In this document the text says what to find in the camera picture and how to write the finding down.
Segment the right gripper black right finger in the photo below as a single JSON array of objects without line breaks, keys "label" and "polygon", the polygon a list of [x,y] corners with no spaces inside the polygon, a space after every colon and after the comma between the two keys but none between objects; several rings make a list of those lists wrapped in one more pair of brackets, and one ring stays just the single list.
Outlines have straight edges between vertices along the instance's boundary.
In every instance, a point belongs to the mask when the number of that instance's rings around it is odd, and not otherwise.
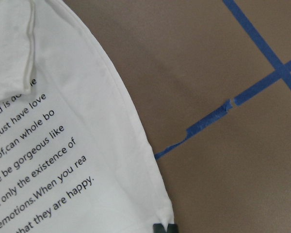
[{"label": "right gripper black right finger", "polygon": [[169,223],[167,226],[167,233],[178,233],[178,225]]}]

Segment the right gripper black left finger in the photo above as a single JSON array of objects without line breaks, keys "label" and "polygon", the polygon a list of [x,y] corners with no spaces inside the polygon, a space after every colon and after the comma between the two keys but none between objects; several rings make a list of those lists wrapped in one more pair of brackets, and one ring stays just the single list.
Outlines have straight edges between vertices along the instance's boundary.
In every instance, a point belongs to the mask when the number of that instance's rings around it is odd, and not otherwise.
[{"label": "right gripper black left finger", "polygon": [[165,228],[160,223],[153,224],[153,233],[166,233]]}]

